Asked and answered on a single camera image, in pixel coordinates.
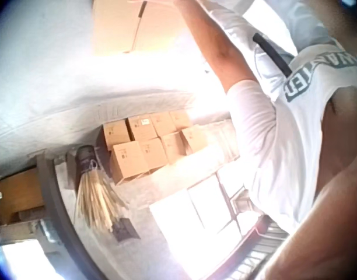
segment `straw broom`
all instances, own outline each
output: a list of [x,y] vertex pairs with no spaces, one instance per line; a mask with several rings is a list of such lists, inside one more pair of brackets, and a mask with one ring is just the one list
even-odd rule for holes
[[76,161],[80,164],[81,178],[75,215],[82,215],[92,229],[111,232],[113,224],[123,216],[122,208],[127,206],[112,189],[93,146],[81,146]]

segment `person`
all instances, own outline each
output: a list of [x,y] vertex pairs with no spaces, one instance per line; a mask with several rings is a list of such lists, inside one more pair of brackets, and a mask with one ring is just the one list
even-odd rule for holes
[[249,196],[290,234],[258,279],[345,279],[357,265],[357,56],[302,1],[265,1],[298,51],[271,42],[289,77],[236,12],[209,1],[154,2],[183,16],[226,92]]

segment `black strap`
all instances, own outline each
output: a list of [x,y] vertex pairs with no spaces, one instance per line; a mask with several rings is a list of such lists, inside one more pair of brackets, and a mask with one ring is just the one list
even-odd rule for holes
[[255,33],[253,40],[257,43],[263,51],[273,60],[281,72],[286,76],[290,76],[292,71],[289,65],[282,59],[280,54],[272,47],[272,45],[263,38],[259,33]]

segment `skin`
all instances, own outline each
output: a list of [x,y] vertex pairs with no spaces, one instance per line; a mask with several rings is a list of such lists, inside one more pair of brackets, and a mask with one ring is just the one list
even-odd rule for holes
[[[155,0],[182,14],[225,92],[256,81],[242,53],[196,0]],[[339,89],[325,108],[316,200],[298,230],[256,279],[351,279],[357,267],[357,90]]]

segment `shirt sleeve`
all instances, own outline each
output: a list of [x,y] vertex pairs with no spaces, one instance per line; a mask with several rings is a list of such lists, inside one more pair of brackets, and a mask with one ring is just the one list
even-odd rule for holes
[[233,85],[227,100],[240,154],[259,166],[274,143],[277,123],[275,107],[253,80]]

